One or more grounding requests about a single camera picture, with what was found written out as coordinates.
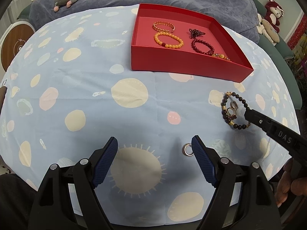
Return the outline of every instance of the black beaded bracelet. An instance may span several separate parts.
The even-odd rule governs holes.
[[[236,93],[232,93],[232,92],[226,92],[225,95],[224,95],[224,98],[222,100],[222,103],[221,103],[221,106],[222,106],[222,115],[223,115],[223,119],[225,120],[225,122],[227,124],[229,124],[230,126],[232,126],[234,129],[246,129],[248,128],[251,123],[248,122],[248,124],[242,124],[242,125],[237,125],[236,123],[233,122],[233,119],[236,118],[236,115],[228,115],[228,111],[226,110],[226,103],[227,103],[227,100],[229,98],[229,96],[233,96],[235,97],[236,99],[238,99],[239,101],[242,102],[242,104],[244,105],[245,109],[246,110],[249,110],[250,108],[248,107],[248,104],[246,103],[246,100],[243,99],[242,97],[240,97],[238,94]]]

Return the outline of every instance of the pink dot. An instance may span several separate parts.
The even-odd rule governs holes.
[[[181,118],[177,112],[169,112],[167,114],[167,121],[171,124],[179,124]]]

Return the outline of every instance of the red plush toy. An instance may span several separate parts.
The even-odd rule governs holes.
[[[280,25],[280,22],[278,18],[284,15],[283,9],[274,0],[269,0],[265,7],[267,9],[267,13],[264,19],[267,20],[273,26],[277,33],[279,33],[279,28],[277,26]]]

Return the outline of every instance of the blue gripper pad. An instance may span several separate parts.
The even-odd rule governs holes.
[[[206,181],[211,183],[212,186],[215,187],[218,183],[218,180],[215,176],[214,164],[212,163],[196,137],[192,138],[192,150]]]
[[[94,177],[92,179],[92,184],[94,188],[96,188],[99,184],[101,184],[104,181],[108,173],[108,170],[117,153],[118,149],[117,139],[113,138],[113,140],[109,143],[109,145],[105,146],[104,148],[105,150],[94,168]]]

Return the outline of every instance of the yellow beaded bracelet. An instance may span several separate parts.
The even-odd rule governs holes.
[[[169,36],[169,37],[172,37],[173,39],[175,39],[176,41],[179,42],[178,45],[170,45],[170,44],[165,44],[164,42],[160,41],[158,36],[159,35],[165,35],[165,36]],[[181,48],[183,46],[183,40],[180,39],[179,37],[175,36],[175,35],[172,35],[170,33],[166,33],[166,32],[158,32],[154,35],[154,39],[156,41],[156,43],[158,43],[160,46],[163,46],[163,47],[166,47],[166,48]]]

